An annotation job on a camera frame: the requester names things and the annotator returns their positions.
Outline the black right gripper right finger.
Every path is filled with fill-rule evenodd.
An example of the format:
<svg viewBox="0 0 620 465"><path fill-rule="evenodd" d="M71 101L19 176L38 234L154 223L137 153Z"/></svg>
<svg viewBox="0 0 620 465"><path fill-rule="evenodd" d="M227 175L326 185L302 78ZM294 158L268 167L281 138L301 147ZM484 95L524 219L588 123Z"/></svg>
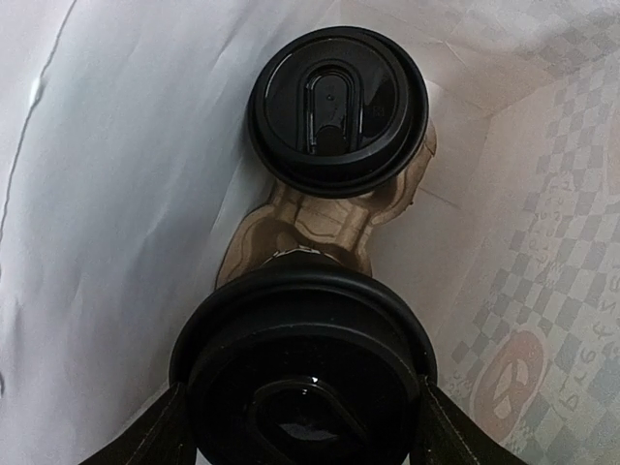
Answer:
<svg viewBox="0 0 620 465"><path fill-rule="evenodd" d="M411 464L524 465L485 434L429 377L419 377L418 425Z"/></svg>

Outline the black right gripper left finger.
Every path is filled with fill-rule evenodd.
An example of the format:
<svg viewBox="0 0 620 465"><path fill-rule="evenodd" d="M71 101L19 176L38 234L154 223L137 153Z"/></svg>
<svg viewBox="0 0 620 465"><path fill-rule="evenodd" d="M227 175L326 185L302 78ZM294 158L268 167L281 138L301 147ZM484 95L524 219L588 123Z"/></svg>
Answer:
<svg viewBox="0 0 620 465"><path fill-rule="evenodd" d="M196 459L186 386L175 383L120 436L82 464L193 465Z"/></svg>

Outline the brown cardboard cup carrier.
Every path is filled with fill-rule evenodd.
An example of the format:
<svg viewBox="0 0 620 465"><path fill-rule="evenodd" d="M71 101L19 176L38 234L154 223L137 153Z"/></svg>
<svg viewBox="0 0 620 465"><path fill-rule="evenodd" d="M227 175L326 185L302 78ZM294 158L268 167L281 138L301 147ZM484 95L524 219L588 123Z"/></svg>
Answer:
<svg viewBox="0 0 620 465"><path fill-rule="evenodd" d="M437 135L430 123L406 169L376 190L350 199L316 198L277 181L267 202L246 215L237 227L215 287L293 252L321 254L370 276L367 243L372 232L413 203L436 148Z"/></svg>

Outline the blue checkered paper bag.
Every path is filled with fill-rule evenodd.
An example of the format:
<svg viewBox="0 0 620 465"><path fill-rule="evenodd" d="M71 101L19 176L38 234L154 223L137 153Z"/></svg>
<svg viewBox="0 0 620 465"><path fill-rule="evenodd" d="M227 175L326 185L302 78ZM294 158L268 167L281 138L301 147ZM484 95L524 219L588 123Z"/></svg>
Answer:
<svg viewBox="0 0 620 465"><path fill-rule="evenodd" d="M617 2L5 1L3 463L77 464L165 390L272 183L253 83L338 24L427 84L436 155L370 248L440 388L529 464L618 462Z"/></svg>

